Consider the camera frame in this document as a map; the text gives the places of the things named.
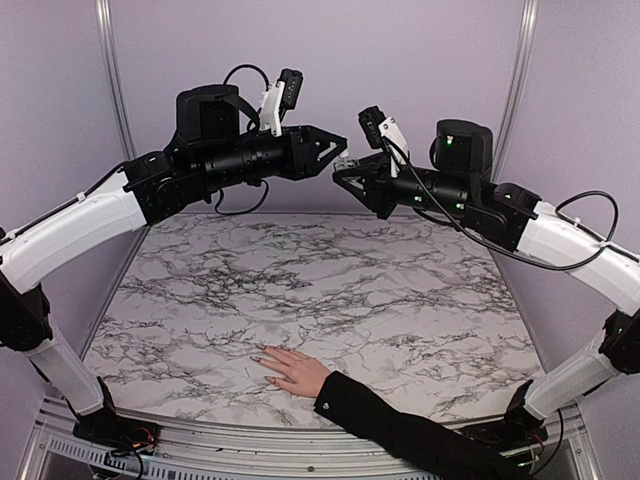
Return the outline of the clear nail polish bottle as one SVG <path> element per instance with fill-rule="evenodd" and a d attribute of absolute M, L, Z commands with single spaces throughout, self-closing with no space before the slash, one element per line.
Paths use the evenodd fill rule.
<path fill-rule="evenodd" d="M 353 157 L 338 158 L 333 163 L 335 172 L 350 170 L 359 166 L 359 160 Z"/>

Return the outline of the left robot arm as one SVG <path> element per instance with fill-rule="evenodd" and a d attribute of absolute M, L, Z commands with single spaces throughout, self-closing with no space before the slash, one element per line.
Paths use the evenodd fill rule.
<path fill-rule="evenodd" d="M 169 144 L 115 166 L 88 190 L 1 236 L 1 344 L 20 352 L 65 397 L 76 434 L 106 445 L 131 438 L 109 390 L 71 349 L 50 317 L 42 281 L 59 267 L 121 234 L 158 224 L 224 188 L 276 176 L 319 175 L 346 150 L 337 134 L 285 127 L 297 87 L 271 86 L 254 109 L 234 85 L 184 91 L 176 99 Z"/>

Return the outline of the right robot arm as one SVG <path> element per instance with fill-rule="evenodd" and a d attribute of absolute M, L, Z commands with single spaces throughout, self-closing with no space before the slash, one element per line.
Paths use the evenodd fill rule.
<path fill-rule="evenodd" d="M 614 304 L 591 342 L 549 373 L 522 384 L 499 420 L 464 427 L 465 437 L 496 450 L 521 446 L 544 437 L 544 421 L 565 404 L 618 375 L 638 372 L 636 254 L 519 185 L 493 183 L 493 135 L 487 127 L 439 121 L 429 151 L 431 167 L 424 169 L 411 164 L 395 119 L 370 107 L 358 121 L 373 154 L 339 162 L 333 179 L 377 217 L 385 219 L 397 206 L 408 206 L 498 254 L 565 272 Z"/>

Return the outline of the black sleeved forearm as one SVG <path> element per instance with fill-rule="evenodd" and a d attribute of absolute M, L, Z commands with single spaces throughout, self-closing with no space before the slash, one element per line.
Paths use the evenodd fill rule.
<path fill-rule="evenodd" d="M 337 371 L 325 380 L 314 410 L 348 433 L 443 479 L 532 477 L 497 452 L 425 417 L 394 409 L 366 385 Z"/>

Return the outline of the person's bare hand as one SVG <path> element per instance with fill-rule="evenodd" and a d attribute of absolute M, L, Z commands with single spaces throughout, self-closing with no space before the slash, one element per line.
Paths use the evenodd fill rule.
<path fill-rule="evenodd" d="M 295 350 L 261 346 L 261 355 L 251 355 L 255 363 L 273 374 L 266 381 L 285 392 L 304 398 L 317 398 L 331 371 L 320 361 Z"/>

